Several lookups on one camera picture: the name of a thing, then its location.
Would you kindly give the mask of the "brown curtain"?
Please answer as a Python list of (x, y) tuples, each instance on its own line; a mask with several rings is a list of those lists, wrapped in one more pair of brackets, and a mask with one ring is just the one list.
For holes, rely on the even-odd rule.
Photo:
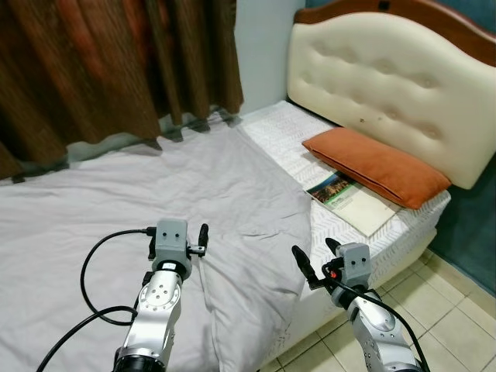
[(236, 0), (0, 0), (0, 178), (244, 102)]

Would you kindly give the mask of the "brown wooden headboard frame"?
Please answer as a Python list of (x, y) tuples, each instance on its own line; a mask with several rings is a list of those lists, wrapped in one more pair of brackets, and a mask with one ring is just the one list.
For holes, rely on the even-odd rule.
[(462, 52), (496, 67), (496, 39), (466, 15), (435, 0), (334, 0), (298, 10), (294, 22), (315, 24), (350, 13), (383, 13), (418, 22), (449, 40)]

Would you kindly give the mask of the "cream tufted headboard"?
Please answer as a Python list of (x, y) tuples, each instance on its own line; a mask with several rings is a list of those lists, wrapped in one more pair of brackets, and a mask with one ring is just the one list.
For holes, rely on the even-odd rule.
[(295, 24), (288, 98), (473, 188), (496, 150), (496, 68), (399, 15)]

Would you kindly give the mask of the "mattress with white chevron sheet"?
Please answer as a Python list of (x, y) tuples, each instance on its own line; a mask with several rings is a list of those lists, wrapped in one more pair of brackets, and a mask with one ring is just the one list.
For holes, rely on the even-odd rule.
[[(332, 169), (313, 158), (302, 146), (302, 142), (329, 130), (332, 125), (304, 109), (279, 102), (251, 113), (242, 121), (241, 127), (270, 158), (305, 187), (332, 176)], [(309, 209), (312, 248), (308, 257), (313, 269), (320, 270), (322, 264), (334, 258), (325, 244), (326, 238), (341, 243), (365, 243), (370, 248), (373, 268), (370, 282), (379, 295), (385, 295), (384, 286), (396, 281), (417, 261), (436, 236), (436, 223), (449, 202), (450, 194), (444, 191), (420, 209), (399, 209), (379, 230), (364, 235), (332, 210), (312, 201)], [(347, 310), (334, 305), (325, 288), (315, 291), (304, 288), (286, 332), (277, 337), (268, 358), (280, 362), (286, 370), (300, 369), (312, 361), (329, 360), (337, 361), (344, 370), (367, 371)]]

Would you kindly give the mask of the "book with photo cover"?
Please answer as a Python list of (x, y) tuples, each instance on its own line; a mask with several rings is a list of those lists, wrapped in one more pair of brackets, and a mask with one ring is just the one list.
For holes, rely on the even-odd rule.
[(302, 184), (323, 208), (348, 222), (366, 237), (372, 237), (401, 210), (396, 203), (387, 201), (375, 191), (370, 191), (365, 185), (337, 171), (319, 171), (315, 176), (304, 177)]

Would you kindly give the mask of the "grey blanket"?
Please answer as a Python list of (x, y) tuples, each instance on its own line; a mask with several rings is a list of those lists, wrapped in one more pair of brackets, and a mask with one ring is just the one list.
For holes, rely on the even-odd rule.
[(0, 185), (0, 372), (35, 372), (95, 307), (130, 305), (150, 268), (142, 229), (209, 226), (208, 252), (183, 284), (169, 372), (256, 372), (287, 329), (311, 243), (311, 199), (240, 129), (183, 131), (68, 170)]

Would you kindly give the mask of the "orange suede pillow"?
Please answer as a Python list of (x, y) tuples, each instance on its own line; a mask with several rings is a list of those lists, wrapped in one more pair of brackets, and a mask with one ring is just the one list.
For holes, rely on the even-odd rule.
[(392, 146), (338, 127), (302, 142), (316, 159), (401, 208), (419, 209), (450, 187), (440, 171)]

